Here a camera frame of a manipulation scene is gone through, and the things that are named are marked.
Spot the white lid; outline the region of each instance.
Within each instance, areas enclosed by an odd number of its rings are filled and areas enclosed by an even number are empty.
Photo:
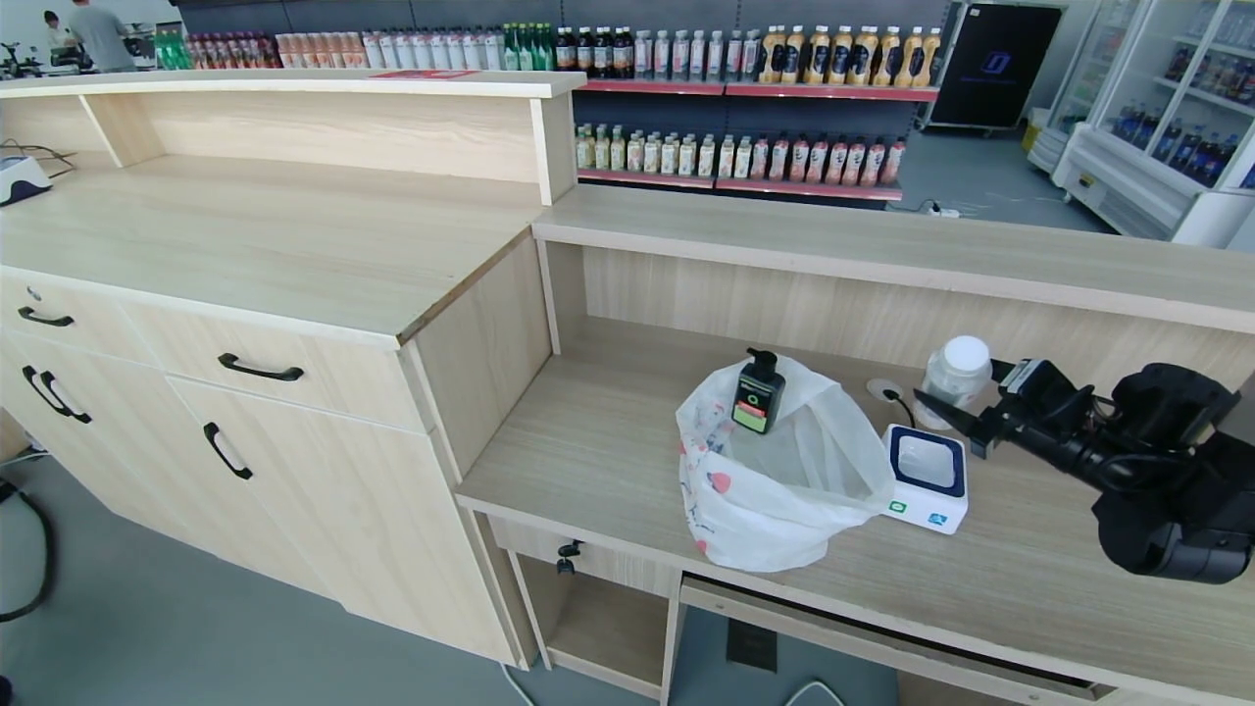
[[[948,366],[971,374],[989,362],[989,345],[974,335],[956,335],[941,349]]]

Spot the white plastic bag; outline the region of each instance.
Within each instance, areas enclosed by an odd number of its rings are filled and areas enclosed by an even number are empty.
[[[715,371],[675,411],[680,490],[698,548],[720,567],[782,572],[892,500],[885,445],[836,382],[779,357],[784,395],[767,435],[732,421],[740,370]]]

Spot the floor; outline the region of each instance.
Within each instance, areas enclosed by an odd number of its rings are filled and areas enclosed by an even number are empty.
[[[49,459],[0,472],[56,524],[51,599],[0,626],[16,706],[521,705],[494,662],[345,613],[110,514]],[[0,607],[34,596],[43,544],[16,499],[0,507]],[[897,703],[896,672],[781,638],[779,673],[724,661],[727,622],[689,611],[676,706],[779,706],[813,677],[847,706]],[[566,670],[516,672],[537,706],[645,706]],[[827,706],[811,690],[794,706]]]
[[[1025,158],[1022,130],[996,132],[932,128],[911,135],[900,181],[900,208],[934,198],[964,218],[1065,227],[1113,233],[1106,222],[1073,201]]]

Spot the robotic arm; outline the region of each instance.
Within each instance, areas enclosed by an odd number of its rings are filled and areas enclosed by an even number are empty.
[[[1077,390],[1045,360],[994,361],[993,379],[1001,400],[979,416],[919,390],[915,396],[966,436],[978,458],[1010,441],[1099,490],[1092,508],[1098,542],[1126,571],[1214,584],[1246,571],[1255,538],[1255,403],[1167,364],[1124,377],[1111,400],[1092,385]]]

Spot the black hose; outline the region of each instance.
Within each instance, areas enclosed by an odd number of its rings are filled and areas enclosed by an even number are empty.
[[[19,490],[18,487],[0,480],[0,503],[8,500],[11,495],[20,498],[21,502],[25,503],[33,513],[35,513],[35,517],[39,518],[39,524],[44,528],[44,581],[39,584],[39,593],[35,594],[35,598],[33,598],[30,603],[26,603],[16,611],[0,613],[0,623],[16,621],[35,608],[39,608],[40,604],[48,601],[48,597],[53,593],[53,584],[56,582],[56,535],[53,532],[53,520],[38,503]]]

